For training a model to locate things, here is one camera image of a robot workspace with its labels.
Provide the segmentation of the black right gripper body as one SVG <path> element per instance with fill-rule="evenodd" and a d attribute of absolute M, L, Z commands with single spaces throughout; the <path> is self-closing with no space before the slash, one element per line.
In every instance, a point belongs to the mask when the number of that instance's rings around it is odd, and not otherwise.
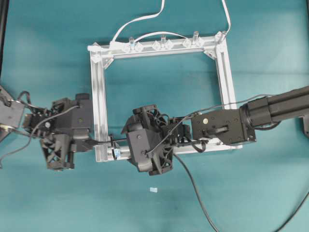
<path fill-rule="evenodd" d="M 131 158 L 129 161 L 139 172 L 159 175 L 173 169 L 173 146 L 190 138 L 190 128 L 180 124 L 164 140 L 171 129 L 180 121 L 160 113 L 156 105 L 133 109 L 122 134 L 126 135 Z"/>

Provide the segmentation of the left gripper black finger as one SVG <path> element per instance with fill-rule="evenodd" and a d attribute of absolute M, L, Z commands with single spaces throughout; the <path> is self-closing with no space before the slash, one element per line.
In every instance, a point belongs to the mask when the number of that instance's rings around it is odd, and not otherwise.
<path fill-rule="evenodd" d="M 74 140 L 71 144 L 71 152 L 87 152 L 92 150 L 99 144 L 99 141 L 88 139 L 88 140 Z"/>

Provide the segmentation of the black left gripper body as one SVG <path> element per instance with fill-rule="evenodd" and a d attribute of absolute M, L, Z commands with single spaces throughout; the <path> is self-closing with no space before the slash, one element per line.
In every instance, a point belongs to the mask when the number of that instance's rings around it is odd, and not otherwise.
<path fill-rule="evenodd" d="M 33 137 L 40 139 L 40 146 L 46 161 L 47 169 L 74 169 L 74 152 L 71 150 L 71 123 L 76 99 L 63 98 L 52 103 L 51 109 L 33 108 L 26 114 L 23 128 Z"/>

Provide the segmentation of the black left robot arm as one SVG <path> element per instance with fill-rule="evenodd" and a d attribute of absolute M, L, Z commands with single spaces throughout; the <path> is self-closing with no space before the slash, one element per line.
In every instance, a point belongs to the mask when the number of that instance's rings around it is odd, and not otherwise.
<path fill-rule="evenodd" d="M 50 109 L 32 104 L 30 94 L 23 91 L 16 100 L 0 92 L 0 138 L 25 130 L 24 136 L 38 138 L 46 166 L 50 170 L 74 169 L 74 154 L 99 145 L 91 138 L 93 104 L 89 94 L 80 93 L 75 99 L 54 101 Z"/>

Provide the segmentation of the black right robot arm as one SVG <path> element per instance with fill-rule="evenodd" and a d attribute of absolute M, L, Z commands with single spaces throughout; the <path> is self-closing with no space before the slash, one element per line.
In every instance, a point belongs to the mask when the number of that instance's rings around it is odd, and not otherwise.
<path fill-rule="evenodd" d="M 206 150 L 210 139 L 224 145 L 255 142 L 256 131 L 271 130 L 282 121 L 309 113 L 309 89 L 303 87 L 248 101 L 237 109 L 199 110 L 170 118 L 156 105 L 133 110 L 123 127 L 131 157 L 139 172 L 159 175 L 172 170 L 174 148 Z"/>

